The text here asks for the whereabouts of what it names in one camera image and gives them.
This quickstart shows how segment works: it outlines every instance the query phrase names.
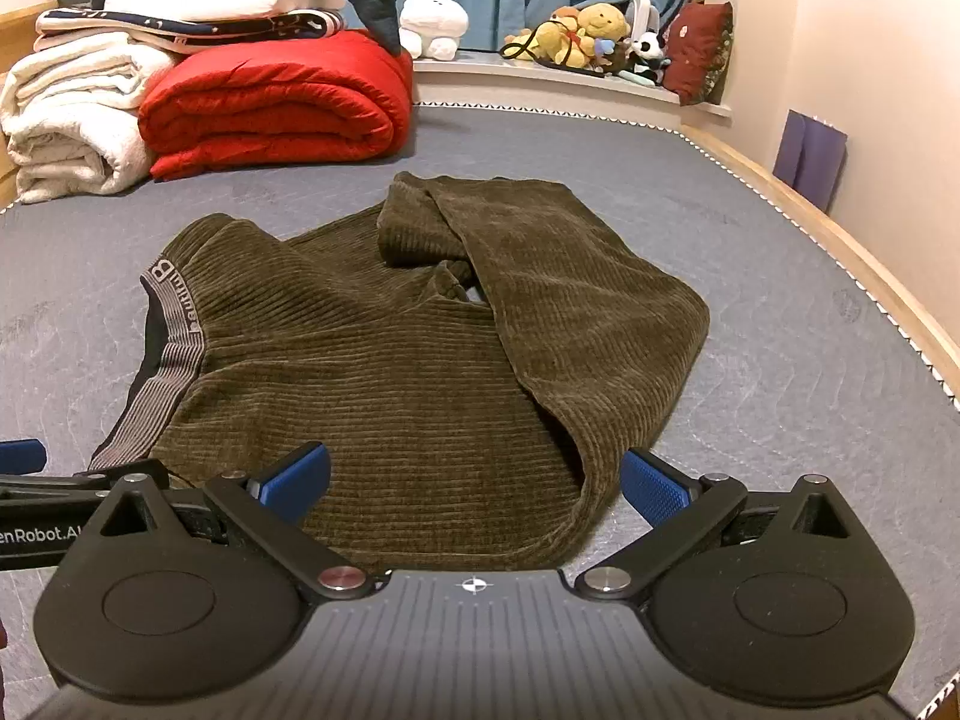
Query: red comforter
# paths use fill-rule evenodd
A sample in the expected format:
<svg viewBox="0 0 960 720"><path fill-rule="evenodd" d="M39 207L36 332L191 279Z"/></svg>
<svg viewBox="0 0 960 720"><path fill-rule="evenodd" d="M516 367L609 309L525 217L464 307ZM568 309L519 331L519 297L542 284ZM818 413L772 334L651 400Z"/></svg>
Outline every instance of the red comforter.
<svg viewBox="0 0 960 720"><path fill-rule="evenodd" d="M155 178L241 165L353 162L397 151L410 128L413 62L361 31L197 53L141 105Z"/></svg>

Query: red cushion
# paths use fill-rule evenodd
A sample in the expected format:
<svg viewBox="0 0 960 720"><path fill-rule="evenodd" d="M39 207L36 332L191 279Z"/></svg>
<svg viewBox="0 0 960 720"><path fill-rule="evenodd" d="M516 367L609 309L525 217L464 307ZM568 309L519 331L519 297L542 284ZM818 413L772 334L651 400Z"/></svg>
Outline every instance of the red cushion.
<svg viewBox="0 0 960 720"><path fill-rule="evenodd" d="M733 6L685 4L672 20L666 39L670 64L664 89L676 92L681 105L702 103L730 60Z"/></svg>
<svg viewBox="0 0 960 720"><path fill-rule="evenodd" d="M413 62L363 31L235 44L188 57L141 105L155 178L390 154L410 129Z"/></svg>

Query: white plush toy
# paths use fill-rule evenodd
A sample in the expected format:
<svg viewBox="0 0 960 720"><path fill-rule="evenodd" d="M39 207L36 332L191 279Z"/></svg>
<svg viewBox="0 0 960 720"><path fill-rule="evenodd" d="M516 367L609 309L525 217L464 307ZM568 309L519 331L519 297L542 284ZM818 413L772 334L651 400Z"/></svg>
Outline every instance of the white plush toy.
<svg viewBox="0 0 960 720"><path fill-rule="evenodd" d="M467 11L453 0L407 0L400 11L400 45L414 59L453 59L467 31Z"/></svg>

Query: gray mattress cover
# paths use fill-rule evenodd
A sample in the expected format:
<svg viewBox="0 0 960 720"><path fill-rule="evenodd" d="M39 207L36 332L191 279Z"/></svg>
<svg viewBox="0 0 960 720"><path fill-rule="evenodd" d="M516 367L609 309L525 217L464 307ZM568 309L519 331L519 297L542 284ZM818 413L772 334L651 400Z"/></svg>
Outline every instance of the gray mattress cover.
<svg viewBox="0 0 960 720"><path fill-rule="evenodd" d="M913 601L916 640L894 695L920 710L960 665L960 413L894 325L826 252L676 134L463 108L416 118L390 160L210 173L0 217L0 440L43 440L50 473L85 467L140 362L138 276L201 215L288 237L380 201L398 170L562 181L709 303L709 338L656 451L753 490L832 477ZM621 498L568 573L646 528ZM0 574L9 717L53 689L30 633L47 576Z"/></svg>

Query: purple folder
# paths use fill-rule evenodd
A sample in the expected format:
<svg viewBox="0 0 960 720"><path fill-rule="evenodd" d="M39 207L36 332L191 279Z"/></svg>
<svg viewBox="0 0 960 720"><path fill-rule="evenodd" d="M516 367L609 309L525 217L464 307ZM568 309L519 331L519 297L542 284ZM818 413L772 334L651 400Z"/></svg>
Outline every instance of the purple folder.
<svg viewBox="0 0 960 720"><path fill-rule="evenodd" d="M843 132L790 111L774 175L825 211L833 198L846 153L847 137Z"/></svg>

